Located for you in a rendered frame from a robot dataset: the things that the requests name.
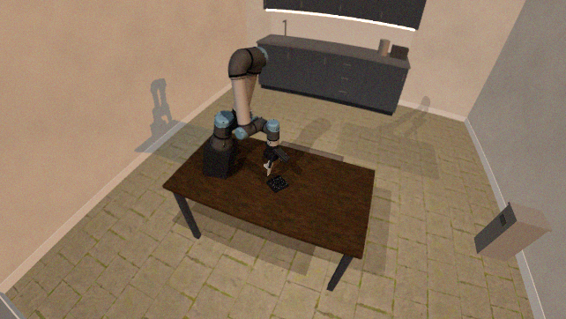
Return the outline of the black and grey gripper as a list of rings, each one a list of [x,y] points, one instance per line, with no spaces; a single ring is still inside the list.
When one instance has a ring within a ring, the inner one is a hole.
[[[279,158],[279,156],[276,155],[276,154],[272,151],[273,149],[278,148],[279,145],[272,147],[272,146],[269,146],[269,145],[267,144],[267,141],[264,142],[264,144],[265,144],[266,147],[268,148],[267,150],[266,150],[266,149],[264,150],[264,158],[267,159],[267,160],[269,160],[267,164],[264,164],[264,167],[268,170],[268,171],[267,171],[267,176],[268,176],[268,175],[271,173],[271,171],[272,171],[273,161],[275,161],[276,159],[279,159],[280,162],[282,162],[282,159]],[[271,148],[269,148],[269,147],[271,147]]]

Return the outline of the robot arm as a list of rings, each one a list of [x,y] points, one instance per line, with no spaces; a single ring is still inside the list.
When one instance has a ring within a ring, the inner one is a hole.
[[[253,117],[249,108],[257,75],[268,61],[267,52],[261,47],[240,48],[231,55],[228,77],[232,82],[235,104],[231,112],[223,110],[216,114],[210,140],[214,150],[225,152],[232,148],[232,130],[235,130],[235,136],[240,140],[262,131],[267,134],[269,146],[274,147],[279,144],[279,121],[271,119],[267,122],[262,117]]]

